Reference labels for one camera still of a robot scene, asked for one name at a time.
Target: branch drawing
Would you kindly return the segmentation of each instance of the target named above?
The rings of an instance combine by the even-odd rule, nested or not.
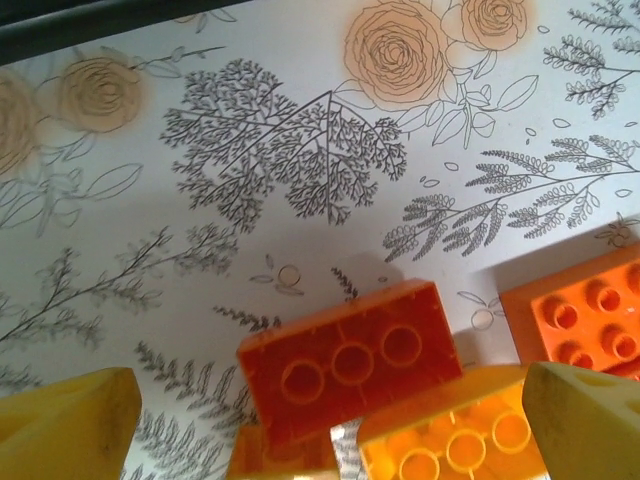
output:
[[[161,139],[186,147],[173,171],[191,207],[215,204],[241,233],[250,233],[278,184],[296,215],[344,224],[352,208],[372,205],[378,183],[405,171],[400,131],[388,118],[369,123],[333,91],[299,106],[278,93],[282,83],[258,64],[234,60],[219,72],[186,77],[185,108],[171,108]]]
[[[594,120],[613,112],[620,101],[619,94],[627,90],[626,83],[640,73],[639,68],[630,68],[629,61],[640,55],[640,28],[638,28],[638,4],[631,2],[625,8],[620,0],[591,2],[591,11],[569,9],[569,17],[593,33],[617,36],[612,47],[616,53],[624,54],[619,64],[611,64],[602,47],[592,40],[567,35],[562,37],[559,47],[544,49],[544,63],[555,69],[587,77],[584,81],[567,83],[566,100],[579,105],[589,104]]]
[[[358,298],[358,289],[353,286],[353,283],[349,278],[340,270],[339,268],[333,267],[331,269],[331,273],[336,277],[340,286],[342,287],[342,291],[345,294],[345,302]]]
[[[163,275],[160,267],[172,264],[180,274],[196,270],[220,274],[229,268],[237,252],[235,237],[214,224],[190,229],[189,246],[179,253],[169,253],[172,239],[164,228],[149,239],[130,243],[127,252],[115,257],[119,270],[105,270],[88,286],[77,282],[80,272],[74,262],[79,253],[72,248],[63,249],[51,265],[37,273],[41,281],[39,300],[22,305],[0,292],[0,322],[8,325],[0,334],[0,352],[71,335],[82,345],[96,348],[102,341],[102,315],[83,315],[74,306],[75,300],[88,297],[96,309],[111,301],[138,314],[160,306],[162,292],[145,288],[149,276]]]
[[[188,411],[202,410],[200,419],[213,422],[211,429],[227,442],[232,442],[238,426],[257,421],[255,411],[249,406],[249,389],[243,387],[235,398],[229,398],[228,392],[236,373],[236,367],[229,367],[220,376],[215,386],[210,388],[214,362],[204,365],[198,373],[195,361],[188,361],[180,373],[178,360],[166,363],[161,353],[156,353],[145,342],[135,349],[138,362],[144,370],[154,373],[154,381],[165,384],[165,392],[177,391],[177,400],[189,399]]]
[[[440,3],[399,0],[365,8],[345,41],[345,64],[353,78],[335,95],[357,108],[400,112],[398,126],[407,134],[433,128],[434,146],[461,137],[466,149],[472,134],[491,137],[495,114],[527,102],[538,76],[513,81],[493,98],[495,85],[474,83],[524,37],[527,12],[514,0],[501,2],[499,9],[486,0],[460,3],[447,2],[444,11]],[[389,53],[396,49],[403,53]]]
[[[238,322],[241,326],[251,325],[249,328],[250,332],[261,332],[267,328],[280,327],[282,325],[282,320],[280,320],[280,317],[277,315],[273,317],[273,319],[264,315],[258,317],[257,315],[247,313],[244,310],[234,310],[233,308],[220,306],[215,306],[212,310],[223,317],[227,317],[234,322]]]
[[[227,462],[216,465],[224,450],[222,442],[215,442],[210,436],[197,438],[194,422],[183,429],[176,417],[167,421],[164,413],[154,416],[145,409],[134,440],[155,461],[157,480],[205,480],[227,466]],[[141,467],[134,472],[133,479],[135,475],[142,477]]]
[[[466,184],[484,185],[491,198],[466,208],[455,208],[456,199],[444,194],[415,198],[404,209],[404,225],[394,228],[384,238],[390,250],[387,261],[409,252],[419,260],[441,242],[445,252],[462,249],[470,255],[488,246],[497,237],[508,216],[507,226],[527,229],[524,238],[541,237],[563,222],[568,228],[581,225],[600,207],[593,193],[595,184],[607,179],[635,176],[640,169],[631,165],[636,145],[592,135],[589,141],[577,138],[553,140],[556,151],[538,159],[521,153],[491,150],[483,155],[495,159],[479,163],[482,175]],[[556,164],[573,165],[575,174],[554,176]],[[525,192],[541,191],[538,198],[514,209],[509,201]],[[615,195],[624,198],[632,192],[621,188]]]

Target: flower illustration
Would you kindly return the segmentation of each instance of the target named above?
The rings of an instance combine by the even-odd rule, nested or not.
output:
[[[475,50],[506,50],[527,30],[524,0],[464,0],[442,17],[444,31]]]
[[[364,93],[396,111],[435,102],[447,80],[456,88],[440,18],[418,1],[380,2],[362,11],[346,39],[345,64]]]
[[[616,212],[616,222],[610,223],[607,230],[596,234],[597,239],[607,239],[607,245],[622,248],[629,243],[631,238],[631,227],[639,225],[640,220],[636,218],[625,219],[620,212]]]
[[[53,117],[96,133],[131,122],[142,100],[138,72],[106,57],[76,62],[39,90],[42,104]]]
[[[35,146],[40,118],[29,87],[0,69],[0,175],[24,163]]]

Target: yellow block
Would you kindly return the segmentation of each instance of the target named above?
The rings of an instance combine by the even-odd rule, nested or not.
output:
[[[640,383],[534,363],[523,404],[553,480],[640,479]]]
[[[117,480],[140,414],[133,371],[0,399],[0,480]]]
[[[227,480],[340,480],[329,432],[278,450],[267,445],[262,427],[240,427]]]
[[[471,370],[365,418],[371,480],[528,480],[546,472],[522,410],[526,368]]]

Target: lego brick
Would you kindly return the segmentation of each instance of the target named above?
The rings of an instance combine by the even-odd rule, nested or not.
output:
[[[546,472],[521,405],[526,368],[478,368],[364,419],[371,480],[528,480]]]
[[[329,432],[278,449],[269,447],[261,426],[238,430],[227,480],[340,480]]]
[[[422,280],[249,337],[237,355],[274,445],[462,373],[436,286]]]
[[[640,353],[640,243],[500,295],[520,360],[596,371]]]
[[[640,383],[534,363],[522,402],[553,480],[640,479]]]

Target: floral wallpaper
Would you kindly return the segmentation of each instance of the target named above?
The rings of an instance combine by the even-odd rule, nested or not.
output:
[[[252,332],[421,277],[517,361],[499,292],[640,234],[638,73],[637,0],[256,0],[1,67],[0,395],[130,366],[122,480],[205,480]]]

